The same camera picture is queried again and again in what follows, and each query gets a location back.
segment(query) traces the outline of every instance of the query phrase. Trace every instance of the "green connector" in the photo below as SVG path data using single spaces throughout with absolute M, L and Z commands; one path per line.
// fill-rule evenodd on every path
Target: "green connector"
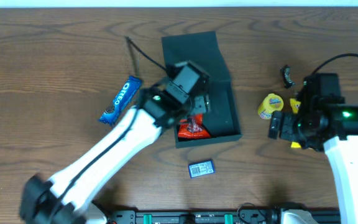
M 233 215 L 225 214 L 224 215 L 224 224 L 233 224 Z
M 143 224 L 152 224 L 152 216 L 144 215 L 143 216 Z

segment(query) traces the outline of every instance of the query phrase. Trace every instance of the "wooden table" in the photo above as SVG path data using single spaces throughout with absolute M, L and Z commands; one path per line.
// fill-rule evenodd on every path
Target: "wooden table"
M 20 223 L 24 183 L 77 160 L 109 131 L 97 121 L 132 73 L 124 36 L 163 62 L 160 38 L 215 30 L 231 71 L 244 136 L 238 142 L 175 149 L 173 132 L 129 161 L 98 196 L 107 208 L 235 209 L 301 202 L 337 207 L 322 153 L 267 138 L 256 109 L 271 92 L 288 97 L 322 61 L 358 53 L 358 8 L 0 9 L 0 223 Z M 283 88 L 292 66 L 297 86 Z M 145 58 L 150 86 L 164 73 Z M 336 72 L 348 103 L 358 104 L 358 59 Z M 217 173 L 190 179 L 187 165 L 212 158 Z

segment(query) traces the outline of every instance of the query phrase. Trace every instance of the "red snack bag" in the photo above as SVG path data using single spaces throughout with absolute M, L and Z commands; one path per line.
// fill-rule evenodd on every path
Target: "red snack bag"
M 211 135 L 203 127 L 203 115 L 198 114 L 189 117 L 187 123 L 181 124 L 178 131 L 178 137 L 188 139 L 210 138 Z

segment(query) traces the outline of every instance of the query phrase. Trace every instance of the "yellow bottle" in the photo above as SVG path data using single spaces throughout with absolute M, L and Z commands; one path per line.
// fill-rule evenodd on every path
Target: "yellow bottle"
M 266 96 L 258 108 L 258 114 L 262 119 L 272 118 L 274 111 L 281 111 L 284 107 L 284 101 L 278 95 L 271 93 Z

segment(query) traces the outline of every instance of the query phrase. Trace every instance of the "green light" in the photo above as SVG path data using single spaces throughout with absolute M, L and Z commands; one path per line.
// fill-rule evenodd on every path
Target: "green light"
M 347 111 L 343 111 L 343 112 L 342 112 L 342 115 L 343 115 L 343 117 L 345 117 L 345 118 L 348 118 L 348 117 L 352 116 L 352 114 L 349 113 L 349 112 L 347 112 Z

